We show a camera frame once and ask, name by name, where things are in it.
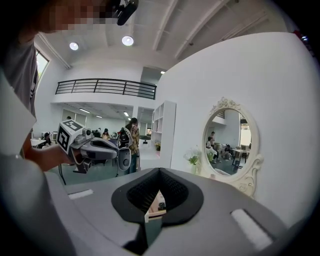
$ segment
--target cable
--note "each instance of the cable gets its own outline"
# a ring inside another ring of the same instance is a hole
[[[58,165],[58,170],[59,170],[59,174],[60,174],[60,176],[61,176],[61,178],[62,178],[62,180],[63,180],[64,185],[67,185],[67,184],[66,184],[66,181],[65,181],[65,178],[64,178],[64,175],[63,175],[63,173],[62,173],[62,166],[61,166],[61,164]]]

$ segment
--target balcony railing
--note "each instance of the balcony railing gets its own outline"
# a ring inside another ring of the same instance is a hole
[[[225,119],[225,112],[221,111],[219,114],[216,115],[217,117]]]
[[[131,95],[154,100],[157,86],[120,79],[88,78],[58,82],[55,94],[107,93]]]

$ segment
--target white ceiling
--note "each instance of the white ceiling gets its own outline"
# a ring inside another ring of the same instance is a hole
[[[133,49],[182,60],[218,42],[256,33],[255,28],[271,19],[263,0],[139,0],[137,11],[124,26],[107,20],[108,24],[76,25],[74,30],[46,36],[61,56],[126,47],[122,37],[131,35]],[[71,42],[79,44],[78,51],[69,49]]]
[[[84,109],[89,111],[90,114],[83,112],[82,114],[88,116],[100,116],[103,118],[111,119],[123,119],[128,120],[124,112],[127,112],[129,117],[132,117],[134,107],[129,105],[118,105],[109,103],[96,103],[96,102],[68,102],[63,103],[62,106],[67,107],[70,110],[78,111]]]
[[[86,116],[100,116],[103,118],[110,119],[121,119],[128,121],[128,118],[133,117],[134,107],[130,105],[119,105],[119,104],[109,104],[109,103],[96,103],[96,102],[68,102],[62,103],[62,107],[66,107],[70,111],[77,111],[79,109],[84,109],[90,113],[81,112]],[[138,108],[137,119],[142,123],[151,123],[153,109],[150,108]]]

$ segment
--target desk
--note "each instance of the desk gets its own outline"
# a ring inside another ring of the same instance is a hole
[[[240,161],[241,161],[241,156],[242,156],[243,153],[247,153],[247,154],[250,153],[250,151],[243,150],[243,149],[232,149],[232,151],[240,153],[239,162],[238,162],[238,166],[237,166],[237,167],[238,167],[238,168],[242,168],[242,166],[239,167]],[[233,166],[234,166],[235,159],[236,159],[236,157],[234,157],[234,158],[233,158],[233,161],[232,161],[232,165],[233,165]]]
[[[47,141],[46,140],[38,140],[38,139],[30,139],[31,140],[31,146],[34,148],[37,148],[40,144],[46,144]]]
[[[144,221],[148,223],[150,220],[161,219],[164,214],[166,214],[166,210],[159,210],[159,203],[165,203],[165,198],[159,191],[156,195],[153,203],[151,204],[149,210],[144,215]]]

